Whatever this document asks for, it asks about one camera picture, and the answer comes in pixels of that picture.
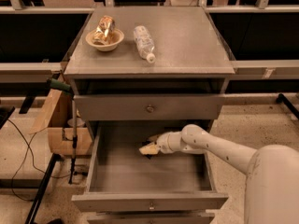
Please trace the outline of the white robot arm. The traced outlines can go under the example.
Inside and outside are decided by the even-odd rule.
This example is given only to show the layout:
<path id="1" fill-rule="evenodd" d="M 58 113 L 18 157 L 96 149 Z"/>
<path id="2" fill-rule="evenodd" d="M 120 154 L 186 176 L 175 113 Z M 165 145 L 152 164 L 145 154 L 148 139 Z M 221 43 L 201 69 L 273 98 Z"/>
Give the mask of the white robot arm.
<path id="1" fill-rule="evenodd" d="M 283 145 L 246 147 L 190 124 L 163 133 L 139 149 L 143 155 L 206 150 L 246 176 L 244 224 L 299 224 L 299 151 Z"/>

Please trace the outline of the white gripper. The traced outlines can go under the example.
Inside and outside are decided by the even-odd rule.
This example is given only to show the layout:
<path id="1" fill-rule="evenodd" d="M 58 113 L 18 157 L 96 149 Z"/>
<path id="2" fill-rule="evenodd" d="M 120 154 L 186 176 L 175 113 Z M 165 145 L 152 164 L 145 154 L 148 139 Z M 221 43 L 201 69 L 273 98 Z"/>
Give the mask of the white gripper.
<path id="1" fill-rule="evenodd" d="M 143 145 L 139 149 L 142 155 L 157 155 L 159 151 L 163 154 L 172 154 L 184 148 L 181 132 L 163 133 L 162 135 L 156 134 L 150 136 L 147 141 L 150 143 Z"/>

